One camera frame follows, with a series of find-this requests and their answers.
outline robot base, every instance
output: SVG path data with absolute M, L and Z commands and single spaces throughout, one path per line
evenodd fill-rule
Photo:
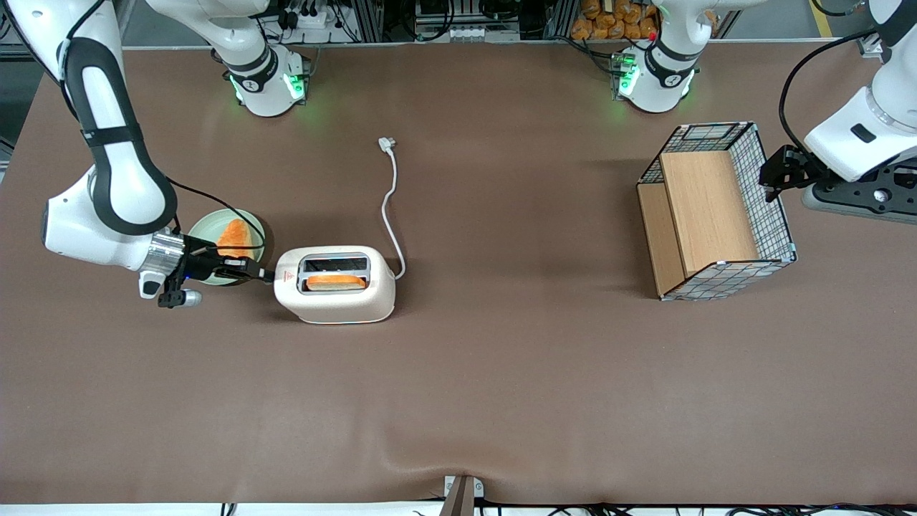
M 297 104 L 305 104 L 309 87 L 311 62 L 282 45 L 271 45 L 277 53 L 277 72 L 264 84 L 259 92 L 250 92 L 234 79 L 230 82 L 236 88 L 236 99 L 259 117 L 277 117 Z
M 679 86 L 664 87 L 646 68 L 645 52 L 631 47 L 622 52 L 620 69 L 623 75 L 613 79 L 616 99 L 627 99 L 636 108 L 648 113 L 664 113 L 677 106 L 688 94 L 694 71 Z

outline green status light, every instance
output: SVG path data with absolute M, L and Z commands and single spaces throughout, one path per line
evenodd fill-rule
M 640 67 L 633 64 L 631 69 L 621 77 L 621 95 L 630 95 L 634 92 L 634 84 L 640 77 Z
M 293 98 L 303 98 L 303 91 L 305 88 L 303 86 L 302 77 L 298 75 L 287 75 L 285 73 L 283 75 L 283 81 L 287 83 L 287 88 L 290 90 L 290 95 L 292 95 Z
M 236 98 L 239 102 L 242 102 L 242 92 L 238 91 L 238 83 L 232 75 L 229 75 L 229 82 L 232 83 L 233 89 L 236 90 Z

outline wooden board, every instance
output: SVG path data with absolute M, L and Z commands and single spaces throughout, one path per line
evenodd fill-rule
M 729 152 L 666 152 L 659 160 L 684 274 L 722 260 L 757 260 Z
M 656 291 L 662 297 L 685 280 L 666 186 L 662 183 L 644 183 L 636 186 L 636 194 L 640 199 L 640 211 L 643 212 Z

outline brown tablecloth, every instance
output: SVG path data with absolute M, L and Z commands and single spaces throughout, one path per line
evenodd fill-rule
M 481 477 L 516 503 L 917 501 L 917 228 L 804 209 L 800 261 L 718 302 L 653 297 L 634 184 L 680 123 L 752 119 L 812 44 L 717 44 L 664 115 L 611 101 L 566 46 L 333 49 L 309 104 L 236 105 L 205 51 L 133 51 L 150 155 L 258 214 L 273 261 L 366 244 L 391 181 L 393 316 L 321 328 L 268 286 L 164 310 L 127 270 L 39 240 L 90 164 L 45 82 L 0 187 L 0 501 L 422 499 Z M 799 76 L 805 134 L 875 62 Z M 213 209 L 180 192 L 185 227 Z

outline robotic arm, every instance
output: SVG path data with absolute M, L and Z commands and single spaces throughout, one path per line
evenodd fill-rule
M 160 306 L 193 306 L 200 294 L 184 279 L 272 273 L 226 258 L 212 242 L 167 225 L 178 202 L 169 179 L 149 158 L 124 82 L 121 42 L 110 0 L 4 0 L 21 39 L 61 86 L 80 122 L 94 165 L 48 201 L 42 240 L 49 250 L 139 274 L 140 296 Z
M 694 64 L 713 33 L 705 11 L 742 9 L 765 1 L 653 0 L 662 15 L 658 38 L 644 48 L 634 45 L 623 52 L 628 66 L 618 82 L 618 95 L 650 113 L 669 111 L 688 94 Z
M 768 200 L 805 187 L 808 208 L 917 223 L 917 0 L 869 0 L 885 64 L 804 147 L 761 168 Z
M 249 18 L 269 0 L 147 0 L 160 14 L 181 22 L 219 54 L 229 70 L 238 101 L 259 117 L 282 115 L 305 102 L 303 56 L 268 45 L 258 22 Z

